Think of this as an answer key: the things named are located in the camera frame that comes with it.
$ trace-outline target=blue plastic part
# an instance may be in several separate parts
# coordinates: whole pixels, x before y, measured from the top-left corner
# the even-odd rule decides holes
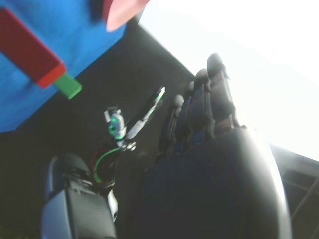
[[[125,31],[122,26],[106,32],[91,1],[95,0],[0,0],[0,7],[9,8],[76,76]],[[43,89],[33,83],[0,53],[0,132],[15,130],[56,92],[53,85]]]

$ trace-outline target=green tip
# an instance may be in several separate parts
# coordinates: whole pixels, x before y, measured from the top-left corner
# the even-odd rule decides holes
[[[82,90],[82,86],[68,73],[64,73],[53,83],[68,99],[73,98]]]

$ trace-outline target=white surface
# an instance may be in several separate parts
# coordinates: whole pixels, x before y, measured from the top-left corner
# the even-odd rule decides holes
[[[140,25],[193,74],[218,52],[239,118],[319,161],[317,11],[315,0],[151,0]]]

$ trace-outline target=blue mat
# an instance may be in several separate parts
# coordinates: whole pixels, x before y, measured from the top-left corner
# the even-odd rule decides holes
[[[97,2],[0,0],[0,7],[9,8],[76,76],[124,34],[125,26],[106,32]],[[0,132],[15,130],[56,92],[53,85],[43,89],[33,83],[0,53]]]

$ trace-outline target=cable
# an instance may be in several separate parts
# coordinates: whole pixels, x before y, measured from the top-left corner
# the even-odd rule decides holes
[[[112,149],[112,150],[110,150],[110,151],[108,151],[108,152],[102,154],[101,157],[98,158],[98,160],[96,161],[96,163],[95,163],[95,165],[94,165],[94,170],[93,170],[93,171],[94,171],[93,177],[94,177],[94,179],[95,179],[96,182],[98,182],[98,183],[103,183],[103,180],[102,180],[102,179],[98,176],[98,174],[97,174],[97,168],[98,168],[98,165],[99,165],[99,163],[101,162],[101,160],[102,160],[104,157],[106,157],[107,155],[109,155],[109,154],[111,154],[111,153],[113,153],[113,152],[118,151],[119,149],[120,149],[120,148],[114,148],[114,149]]]

